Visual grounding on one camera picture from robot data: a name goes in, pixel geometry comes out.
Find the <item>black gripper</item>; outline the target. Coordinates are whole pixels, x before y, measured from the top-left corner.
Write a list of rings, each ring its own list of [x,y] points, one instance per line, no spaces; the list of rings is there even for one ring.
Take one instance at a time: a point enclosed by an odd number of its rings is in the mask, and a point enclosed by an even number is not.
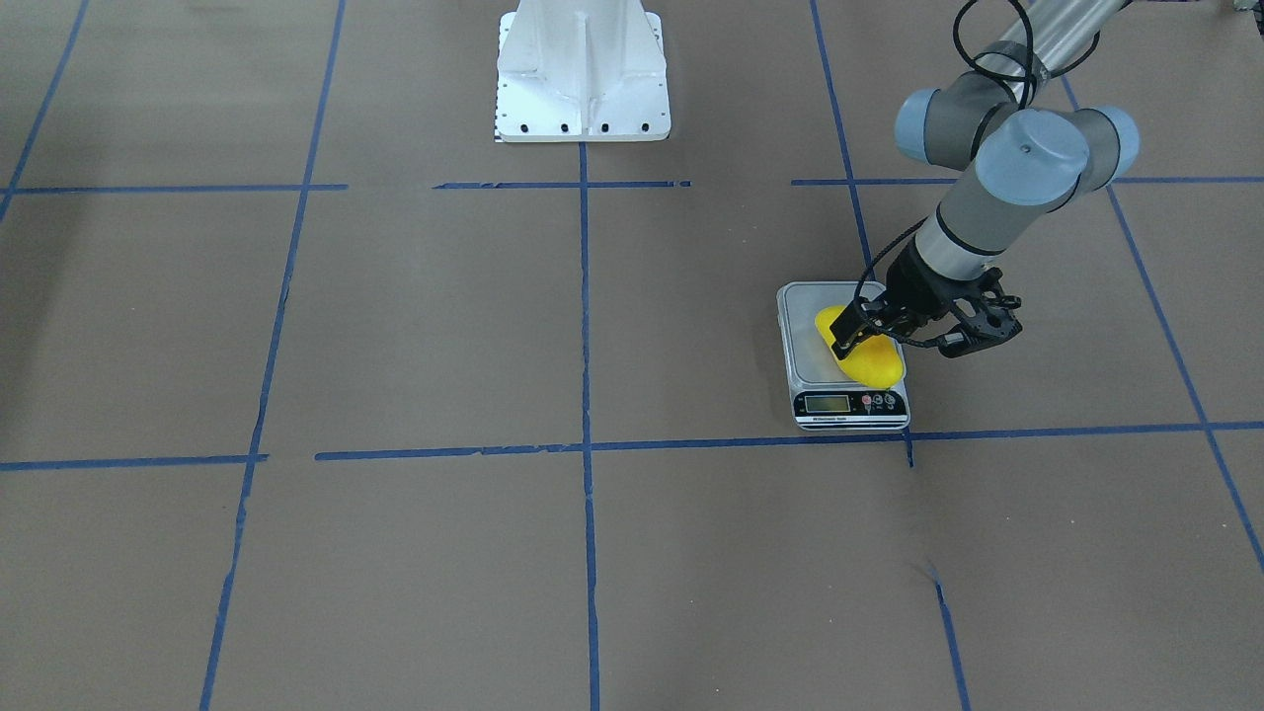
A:
[[[881,296],[868,302],[871,323],[913,338],[913,333],[930,321],[949,314],[940,299],[945,280],[908,243],[889,266],[889,282]],[[865,310],[856,304],[839,304],[829,310],[830,350],[836,361],[881,361],[890,356],[890,339],[866,320]]]

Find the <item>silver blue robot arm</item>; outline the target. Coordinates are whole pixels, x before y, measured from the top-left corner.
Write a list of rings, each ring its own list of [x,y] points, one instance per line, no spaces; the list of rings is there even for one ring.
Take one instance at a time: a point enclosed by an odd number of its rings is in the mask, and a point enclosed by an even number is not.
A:
[[[885,248],[884,292],[854,288],[822,316],[836,361],[853,366],[887,345],[959,358],[1011,342],[1020,299],[996,261],[1034,221],[1102,189],[1133,167],[1141,134],[1119,108],[1062,113],[1038,94],[1098,46],[1122,1],[1014,4],[1014,27],[983,51],[954,48],[967,70],[949,86],[908,96],[895,140],[902,154],[957,178],[934,210]]]

